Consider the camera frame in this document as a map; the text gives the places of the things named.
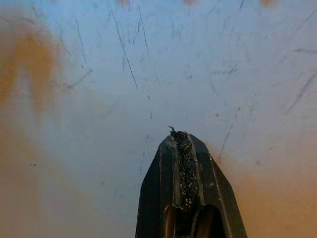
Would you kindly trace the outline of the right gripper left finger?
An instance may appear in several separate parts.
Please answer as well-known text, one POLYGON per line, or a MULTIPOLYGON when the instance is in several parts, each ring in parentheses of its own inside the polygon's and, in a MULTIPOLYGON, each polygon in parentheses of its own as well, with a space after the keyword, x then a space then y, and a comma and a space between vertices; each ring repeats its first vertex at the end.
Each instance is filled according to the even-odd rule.
POLYGON ((187 238, 187 212, 174 201, 179 186, 175 182, 174 164, 178 163, 178 144, 187 133, 171 128, 170 136, 158 146, 141 185, 135 237, 187 238))

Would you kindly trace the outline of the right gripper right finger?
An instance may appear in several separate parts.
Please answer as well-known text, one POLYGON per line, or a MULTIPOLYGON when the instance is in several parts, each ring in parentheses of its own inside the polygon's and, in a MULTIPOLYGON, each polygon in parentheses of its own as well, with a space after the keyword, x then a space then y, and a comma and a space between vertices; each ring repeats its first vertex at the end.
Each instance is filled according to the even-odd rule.
POLYGON ((206 145, 184 134, 184 236, 245 238, 233 189, 206 145))

